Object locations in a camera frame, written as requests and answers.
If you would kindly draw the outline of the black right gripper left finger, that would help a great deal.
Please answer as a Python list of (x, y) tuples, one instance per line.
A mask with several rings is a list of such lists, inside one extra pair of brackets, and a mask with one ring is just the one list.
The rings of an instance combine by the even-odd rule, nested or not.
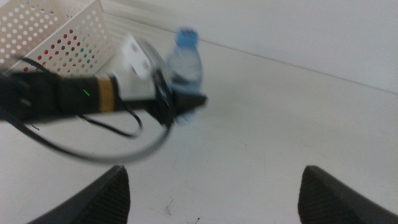
[(129, 177), (124, 166), (102, 176), (32, 223), (127, 223), (130, 211)]

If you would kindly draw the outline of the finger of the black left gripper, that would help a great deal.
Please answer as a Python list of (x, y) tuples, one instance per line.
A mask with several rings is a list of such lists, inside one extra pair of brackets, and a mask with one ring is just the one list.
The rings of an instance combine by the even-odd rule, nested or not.
[(175, 108), (175, 116), (193, 111), (196, 108), (204, 106), (207, 101), (205, 95), (190, 95), (185, 93), (173, 93), (172, 99)]

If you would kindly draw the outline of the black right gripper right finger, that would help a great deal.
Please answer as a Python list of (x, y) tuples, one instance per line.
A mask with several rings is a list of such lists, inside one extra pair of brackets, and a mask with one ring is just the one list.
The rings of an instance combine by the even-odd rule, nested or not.
[(302, 223), (397, 223), (397, 215), (318, 166), (306, 166), (298, 196)]

